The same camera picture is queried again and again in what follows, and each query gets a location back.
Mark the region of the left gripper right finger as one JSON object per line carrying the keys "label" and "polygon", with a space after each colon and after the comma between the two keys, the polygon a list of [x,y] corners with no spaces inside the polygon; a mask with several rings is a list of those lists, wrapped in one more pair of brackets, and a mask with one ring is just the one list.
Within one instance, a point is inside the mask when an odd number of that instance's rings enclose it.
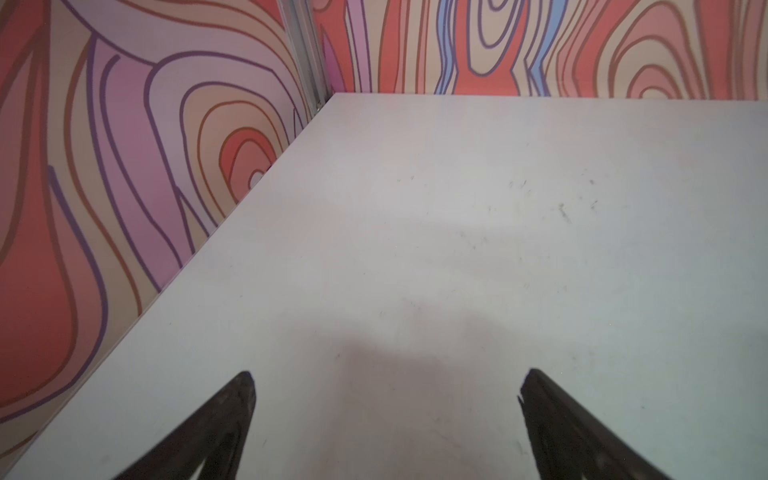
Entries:
{"label": "left gripper right finger", "polygon": [[666,479],[554,380],[527,373],[518,396],[542,479]]}

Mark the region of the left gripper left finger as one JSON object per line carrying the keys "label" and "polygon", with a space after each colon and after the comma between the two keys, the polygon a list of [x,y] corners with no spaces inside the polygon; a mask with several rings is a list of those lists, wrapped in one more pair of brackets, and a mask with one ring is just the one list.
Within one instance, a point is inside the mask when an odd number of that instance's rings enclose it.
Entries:
{"label": "left gripper left finger", "polygon": [[124,480],[234,479],[256,403],[251,373],[238,373],[117,477]]}

